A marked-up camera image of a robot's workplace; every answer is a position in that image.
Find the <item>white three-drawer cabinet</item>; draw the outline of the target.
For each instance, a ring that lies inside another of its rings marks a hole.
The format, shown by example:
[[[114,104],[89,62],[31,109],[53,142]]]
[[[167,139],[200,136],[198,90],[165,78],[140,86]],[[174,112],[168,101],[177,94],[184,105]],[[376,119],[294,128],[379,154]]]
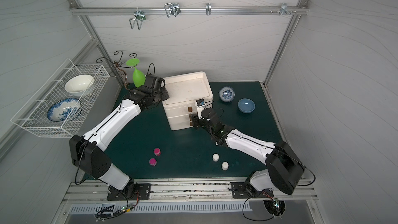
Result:
[[[197,113],[197,100],[208,103],[213,100],[205,72],[170,76],[164,80],[170,97],[162,104],[171,130],[192,127],[190,114]]]

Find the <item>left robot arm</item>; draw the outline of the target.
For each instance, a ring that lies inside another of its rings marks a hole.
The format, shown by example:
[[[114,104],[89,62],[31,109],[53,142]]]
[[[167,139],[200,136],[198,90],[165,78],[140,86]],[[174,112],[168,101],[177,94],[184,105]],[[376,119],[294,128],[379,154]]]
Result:
[[[165,86],[151,89],[141,86],[128,93],[104,120],[83,136],[69,140],[72,164],[89,176],[99,179],[117,190],[133,183],[128,175],[118,169],[105,154],[117,134],[143,110],[169,98]]]

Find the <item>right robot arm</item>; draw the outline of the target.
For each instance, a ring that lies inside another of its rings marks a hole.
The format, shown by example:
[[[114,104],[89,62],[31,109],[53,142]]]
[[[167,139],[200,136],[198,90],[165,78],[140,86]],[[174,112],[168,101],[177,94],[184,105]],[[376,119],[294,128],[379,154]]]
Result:
[[[264,190],[277,188],[286,195],[292,195],[305,171],[300,159],[289,144],[261,141],[238,129],[220,122],[216,114],[189,116],[194,128],[206,130],[216,145],[241,151],[262,162],[266,169],[252,172],[244,182],[246,194],[260,195]]]

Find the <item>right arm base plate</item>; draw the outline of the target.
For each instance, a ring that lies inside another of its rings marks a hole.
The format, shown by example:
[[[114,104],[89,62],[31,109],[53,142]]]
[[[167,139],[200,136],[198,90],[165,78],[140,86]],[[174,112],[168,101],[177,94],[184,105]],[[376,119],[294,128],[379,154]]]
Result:
[[[271,188],[266,188],[262,191],[255,189],[248,189],[244,182],[230,182],[228,183],[228,190],[232,192],[233,199],[273,199],[274,193]]]

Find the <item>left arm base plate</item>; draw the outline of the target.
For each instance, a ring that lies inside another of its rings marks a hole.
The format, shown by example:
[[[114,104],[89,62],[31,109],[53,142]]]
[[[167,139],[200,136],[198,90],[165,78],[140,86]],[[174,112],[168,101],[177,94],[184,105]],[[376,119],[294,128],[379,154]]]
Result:
[[[151,184],[128,184],[124,189],[118,190],[113,186],[108,187],[107,201],[122,200],[148,200],[150,197]]]

